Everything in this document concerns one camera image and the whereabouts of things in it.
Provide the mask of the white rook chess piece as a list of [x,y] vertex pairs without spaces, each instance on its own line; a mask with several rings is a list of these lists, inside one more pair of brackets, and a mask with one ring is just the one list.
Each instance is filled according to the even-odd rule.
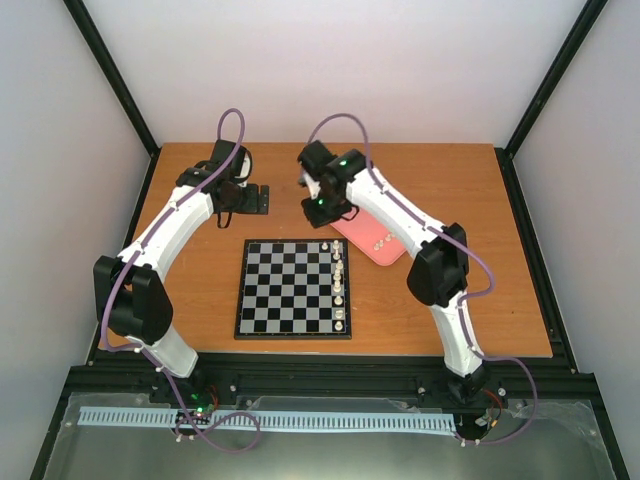
[[332,244],[333,247],[333,259],[339,261],[342,259],[341,253],[341,243],[338,240],[335,240]]

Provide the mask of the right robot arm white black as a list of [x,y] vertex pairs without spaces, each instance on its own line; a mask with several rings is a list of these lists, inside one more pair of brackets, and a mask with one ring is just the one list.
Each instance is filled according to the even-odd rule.
[[407,287],[430,309],[444,348],[442,388],[453,402],[471,404],[488,373],[467,305],[465,230],[420,210],[356,149],[338,156],[316,140],[302,149],[298,163],[310,192],[301,205],[313,227],[328,225],[355,209],[374,217],[403,245],[413,260]]

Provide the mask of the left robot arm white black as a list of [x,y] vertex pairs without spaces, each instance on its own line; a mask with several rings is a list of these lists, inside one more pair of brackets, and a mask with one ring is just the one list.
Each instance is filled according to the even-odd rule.
[[93,267],[103,348],[148,356],[157,369],[175,376],[172,388],[186,402],[206,395],[208,378],[195,369],[196,350],[173,326],[164,282],[178,254],[211,217],[259,212],[260,187],[248,182],[252,168],[246,147],[217,140],[209,159],[179,175],[167,203],[143,233]]

